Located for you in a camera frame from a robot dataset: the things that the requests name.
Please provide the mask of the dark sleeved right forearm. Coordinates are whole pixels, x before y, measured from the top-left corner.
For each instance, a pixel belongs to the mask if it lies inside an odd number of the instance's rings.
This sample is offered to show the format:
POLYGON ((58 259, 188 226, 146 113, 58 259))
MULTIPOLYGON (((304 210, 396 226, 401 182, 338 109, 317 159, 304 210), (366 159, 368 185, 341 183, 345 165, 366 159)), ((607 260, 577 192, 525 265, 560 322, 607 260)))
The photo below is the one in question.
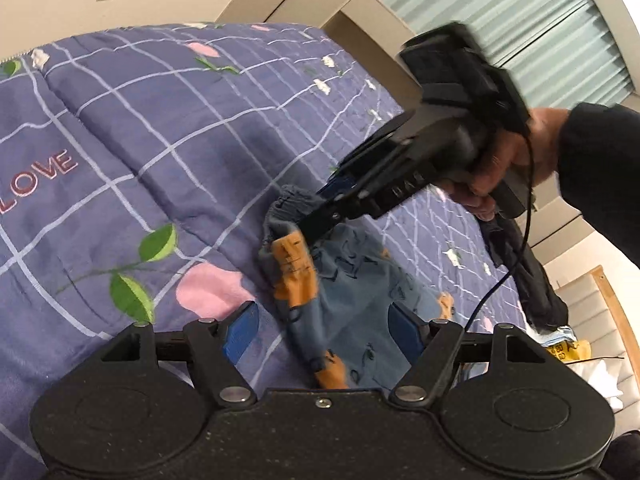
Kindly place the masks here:
POLYGON ((639 114, 621 105, 574 107, 556 171, 567 203, 631 262, 639 262, 639 114))

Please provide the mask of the person's right hand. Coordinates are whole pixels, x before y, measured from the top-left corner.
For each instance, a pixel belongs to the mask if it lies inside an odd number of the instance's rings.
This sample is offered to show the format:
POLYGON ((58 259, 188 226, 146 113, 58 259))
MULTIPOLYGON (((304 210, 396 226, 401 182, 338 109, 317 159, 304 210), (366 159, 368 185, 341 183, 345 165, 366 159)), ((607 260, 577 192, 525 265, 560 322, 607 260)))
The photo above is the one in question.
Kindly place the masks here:
POLYGON ((559 159, 560 133, 570 117, 566 108, 538 107, 529 111, 529 136, 501 130, 490 153, 477 167, 470 183, 436 183, 454 202, 480 220, 490 221, 498 210, 490 193, 509 170, 533 185, 548 180, 559 159))

